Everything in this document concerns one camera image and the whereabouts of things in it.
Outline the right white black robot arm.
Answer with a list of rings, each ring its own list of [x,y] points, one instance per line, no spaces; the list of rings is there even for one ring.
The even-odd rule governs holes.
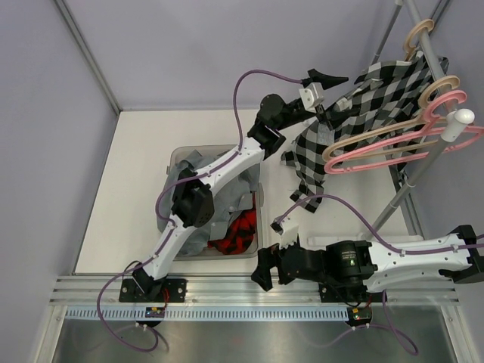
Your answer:
[[[278,282],[295,280],[318,285],[323,303],[358,307],[380,301],[382,293],[398,284],[449,279],[455,284],[483,280],[483,257],[477,236],[469,225],[433,240],[406,241],[396,245],[370,240],[342,240],[320,250],[309,250],[299,242],[298,225],[273,223],[281,236],[278,243],[262,248],[251,274],[264,291],[273,288],[271,270]]]

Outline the red black plaid shirt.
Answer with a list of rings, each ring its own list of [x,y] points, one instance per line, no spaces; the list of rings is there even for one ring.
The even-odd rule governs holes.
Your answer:
[[[256,234],[256,210],[244,210],[229,226],[224,238],[208,242],[208,247],[224,255],[246,252]]]

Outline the pink plastic hanger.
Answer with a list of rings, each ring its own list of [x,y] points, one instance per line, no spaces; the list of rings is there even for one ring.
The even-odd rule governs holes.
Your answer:
[[[444,148],[446,153],[464,149],[483,136],[483,127],[474,124],[474,113],[469,109],[460,109],[443,116],[435,113],[435,110],[450,101],[462,104],[466,100],[467,94],[462,90],[446,92],[431,101],[420,113],[419,125],[398,129],[337,149],[332,153],[333,158],[329,162],[325,161],[324,171],[330,175],[338,175],[409,163],[428,157],[430,152],[426,149],[439,140],[449,143],[449,146]],[[407,156],[402,155],[377,163],[343,165],[348,161],[405,152],[408,153]]]

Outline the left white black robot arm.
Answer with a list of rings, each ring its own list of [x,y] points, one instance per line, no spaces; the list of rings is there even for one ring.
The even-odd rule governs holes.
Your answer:
[[[295,81],[301,87],[299,98],[287,103],[276,94],[265,96],[253,126],[239,136],[236,147],[201,169],[183,169],[162,192],[172,195],[172,208],[159,242],[146,262],[129,269],[132,276],[122,283],[120,302],[167,301],[168,293],[181,285],[167,277],[172,263],[186,240],[213,217],[217,193],[278,151],[285,142],[282,129],[323,113],[323,92],[344,82],[348,78],[309,70],[307,78]]]

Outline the black white plaid shirt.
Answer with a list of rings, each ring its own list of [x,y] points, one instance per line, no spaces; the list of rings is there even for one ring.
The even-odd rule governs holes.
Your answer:
[[[327,176],[322,154],[325,149],[361,132],[415,118],[418,99],[433,82],[422,51],[414,54],[410,61],[378,62],[362,71],[355,80],[355,88],[328,108],[339,112],[340,118],[313,121],[282,153],[281,163],[293,169],[299,178],[299,186],[290,199],[315,213],[322,199],[306,202],[303,199],[324,193]]]

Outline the beige wooden hanger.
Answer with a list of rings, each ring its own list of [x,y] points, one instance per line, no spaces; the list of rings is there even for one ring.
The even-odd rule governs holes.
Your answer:
[[[450,90],[455,90],[460,85],[460,79],[457,76],[444,76],[443,78],[435,81],[431,85],[425,88],[422,95],[418,99],[418,113],[417,116],[413,119],[404,120],[400,123],[393,123],[388,126],[381,126],[376,129],[372,129],[367,132],[361,132],[351,138],[347,138],[343,141],[338,141],[328,147],[322,154],[324,161],[329,162],[333,156],[332,153],[337,149],[343,148],[347,145],[355,144],[360,141],[367,140],[369,138],[374,138],[380,136],[382,134],[387,134],[389,132],[396,131],[398,129],[405,129],[411,126],[416,126],[420,124],[420,113],[423,112],[427,106],[430,104],[430,96],[431,94],[435,93],[436,91],[444,91],[447,88]]]

